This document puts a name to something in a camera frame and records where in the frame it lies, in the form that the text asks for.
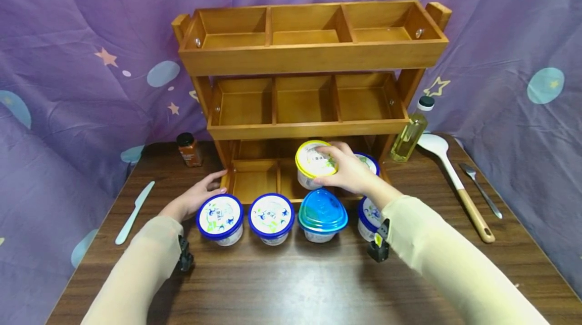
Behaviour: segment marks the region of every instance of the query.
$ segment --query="wrist strap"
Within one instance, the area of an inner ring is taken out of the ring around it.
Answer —
[[[180,244],[180,259],[178,260],[178,267],[180,271],[188,272],[192,267],[194,262],[194,256],[190,253],[190,243],[183,236],[178,236],[178,242]]]
[[[368,255],[377,263],[388,259],[390,245],[388,245],[388,230],[390,230],[390,219],[384,220],[382,225],[376,230],[374,240],[368,245]]]

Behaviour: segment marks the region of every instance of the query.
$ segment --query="blue lid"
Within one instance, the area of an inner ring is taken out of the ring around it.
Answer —
[[[249,225],[264,239],[274,239],[286,234],[295,221],[291,202],[279,194],[264,194],[256,198],[249,208]]]
[[[196,216],[200,233],[211,241],[231,236],[243,220],[243,206],[233,195],[212,196],[202,204]]]
[[[366,167],[370,168],[370,171],[372,171],[372,173],[374,173],[376,176],[380,176],[380,166],[378,165],[378,162],[376,162],[374,157],[370,156],[369,154],[359,152],[354,152],[354,154],[357,157],[357,159],[359,159],[360,161],[362,161],[363,164],[366,165]]]
[[[299,225],[313,233],[336,233],[348,225],[348,213],[329,191],[320,188],[309,192],[299,207]]]
[[[380,225],[382,225],[382,214],[380,214],[378,208],[372,203],[372,200],[365,196],[358,204],[358,216],[364,226],[371,232],[375,233]]]

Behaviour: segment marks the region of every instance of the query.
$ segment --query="white plastic knife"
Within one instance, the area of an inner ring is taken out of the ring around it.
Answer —
[[[133,222],[135,221],[135,218],[137,217],[139,210],[144,204],[144,201],[146,201],[147,196],[150,194],[150,191],[152,191],[152,187],[154,187],[155,183],[156,181],[148,183],[144,190],[141,191],[141,194],[137,196],[137,199],[135,199],[135,209],[133,210],[133,213],[131,213],[131,215],[129,216],[129,219],[127,219],[127,221],[125,222],[123,228],[121,228],[121,231],[119,232],[117,238],[115,238],[115,244],[122,245],[123,243],[125,243],[129,231],[133,226]]]

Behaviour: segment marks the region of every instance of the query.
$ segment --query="wooden spatula handle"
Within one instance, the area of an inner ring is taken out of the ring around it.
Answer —
[[[481,240],[483,240],[485,243],[493,243],[495,241],[495,236],[491,232],[491,229],[489,229],[489,226],[487,226],[487,223],[481,216],[481,213],[479,213],[475,203],[472,201],[469,194],[467,194],[467,190],[459,189],[457,192],[459,192],[459,196],[463,201],[463,205],[465,206],[465,209],[467,209],[467,212],[471,217],[471,221],[473,222],[473,225],[475,225],[476,231],[479,233]]]

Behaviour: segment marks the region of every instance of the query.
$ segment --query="beige sleeve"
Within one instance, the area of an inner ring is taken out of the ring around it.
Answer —
[[[81,324],[145,324],[154,294],[176,267],[181,253],[177,238],[183,232],[170,217],[148,221],[111,270]]]
[[[390,219],[392,249],[447,298],[466,324],[548,323],[479,249],[419,199],[395,199],[382,216]]]

